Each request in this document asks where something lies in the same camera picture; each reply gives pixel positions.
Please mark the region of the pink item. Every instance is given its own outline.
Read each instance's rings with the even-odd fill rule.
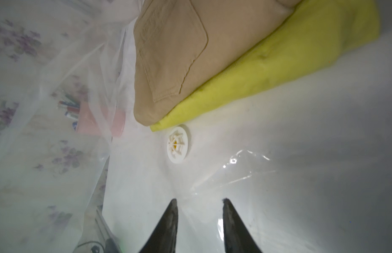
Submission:
[[[72,113],[79,114],[79,109],[77,109],[77,108],[75,108],[75,107],[67,106],[67,111],[68,111],[68,112],[72,112]]]
[[[107,118],[108,110],[107,108],[101,108],[102,114],[105,118]],[[113,124],[111,128],[113,137],[120,137],[123,133],[125,124],[125,112],[119,109],[116,109],[115,117],[113,119]],[[90,135],[102,135],[100,129],[96,124],[96,120],[89,109],[89,104],[86,102],[81,103],[81,108],[79,111],[78,125],[77,125],[77,133],[80,134],[90,134]]]

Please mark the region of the beige pants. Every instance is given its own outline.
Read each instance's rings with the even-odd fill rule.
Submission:
[[[300,0],[146,0],[134,26],[134,116],[143,125],[274,31]]]

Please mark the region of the cable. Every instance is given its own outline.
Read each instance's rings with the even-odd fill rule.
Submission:
[[[100,246],[102,247],[103,253],[106,252],[106,251],[104,250],[103,245],[102,245],[100,242],[97,242],[97,241],[88,241],[88,242],[81,243],[80,245],[78,245],[78,246],[76,247],[76,249],[79,248],[79,247],[81,247],[81,246],[83,246],[83,245],[87,245],[87,244],[89,244],[89,243],[96,243],[96,244],[100,245]]]

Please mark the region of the folded clothing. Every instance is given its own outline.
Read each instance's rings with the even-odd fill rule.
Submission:
[[[300,0],[146,0],[134,26],[134,116],[162,119],[290,16]]]
[[[342,53],[378,38],[379,32],[373,0],[303,0],[276,31],[196,89],[151,130],[181,124],[324,68]]]

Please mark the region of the yellow fabric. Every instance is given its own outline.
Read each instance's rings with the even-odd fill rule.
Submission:
[[[303,0],[259,42],[151,126],[159,131],[324,68],[379,36],[374,0]]]

